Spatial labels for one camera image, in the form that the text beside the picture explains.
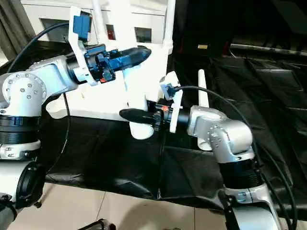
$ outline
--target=black tablecloth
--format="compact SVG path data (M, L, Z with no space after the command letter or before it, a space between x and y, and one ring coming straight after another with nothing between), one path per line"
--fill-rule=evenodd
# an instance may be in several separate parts
M170 64L181 85L197 84L198 69L206 69L208 88L232 101L250 122L263 170L287 209L285 188L263 151L268 151L288 176L299 218L307 220L306 70L286 63L185 55L173 57ZM183 105L197 104L197 98L197 92L185 92ZM211 107L239 119L228 105L212 97L209 100ZM66 123L66 118L55 120L43 111L39 161L47 168L60 152ZM47 181L221 208L217 192L223 182L211 152L200 151L196 139L185 132L160 132L147 140L135 140L125 122L72 117L67 151Z

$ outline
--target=curtain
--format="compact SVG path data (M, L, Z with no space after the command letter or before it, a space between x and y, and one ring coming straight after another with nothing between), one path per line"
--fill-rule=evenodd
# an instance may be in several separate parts
M35 35L19 0L0 0L0 47L8 60L14 58Z

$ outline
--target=tile floor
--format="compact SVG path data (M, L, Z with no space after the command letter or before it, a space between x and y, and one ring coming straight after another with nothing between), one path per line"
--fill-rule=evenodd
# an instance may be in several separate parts
M104 218L118 230L225 230L224 217L163 201L46 184L40 209L24 209L9 230L77 230ZM307 230L303 222L298 230Z

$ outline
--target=metal bracket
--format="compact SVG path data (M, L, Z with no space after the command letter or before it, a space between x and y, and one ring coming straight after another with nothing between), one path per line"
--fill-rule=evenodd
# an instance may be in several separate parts
M179 87L180 83L178 80L178 77L175 73L175 71L172 71L170 73L168 73L165 77L163 77L160 80L160 86L162 88L162 91L165 95L165 98L167 100L172 100L174 101L174 103L172 104L172 108L173 108L173 113L172 113L172 118L171 118L171 122L170 122L170 126L169 126L169 131L171 133L176 133L176 127L177 127L177 121L178 121L178 115L179 115L179 111L180 111L180 106L181 106L181 99L182 99L182 90L178 91L175 93L174 96L170 95L168 93L169 88L174 88L174 87Z
M71 7L70 12L70 20L69 20L69 33L68 33L68 41L69 44L75 53L76 59L78 61L78 68L75 68L73 71L78 79L78 81L87 81L91 86L97 85L98 82L92 77L86 61L84 54L86 50L84 48L83 42L79 40L79 34L74 32L74 20L75 16L80 16L81 10L78 7Z

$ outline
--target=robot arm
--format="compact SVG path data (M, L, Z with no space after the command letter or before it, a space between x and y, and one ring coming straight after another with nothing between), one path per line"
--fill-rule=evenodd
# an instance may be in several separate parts
M172 100L179 93L175 92L174 86L179 84L173 73L161 80L167 100ZM161 124L169 126L175 122L184 127L188 135L210 144L224 181L220 200L228 229L281 230L270 192L251 147L253 137L249 127L241 121L229 119L216 109L194 105L187 111L175 108L174 104L169 106L161 102L151 113L127 109L122 110L120 115L129 121L152 124L155 130Z
M42 195L46 170L37 164L41 106L47 98L115 79L115 71L146 60L151 50L134 47L107 52L105 45L84 48L89 16L71 8L69 42L73 54L34 63L26 71L0 76L0 229Z

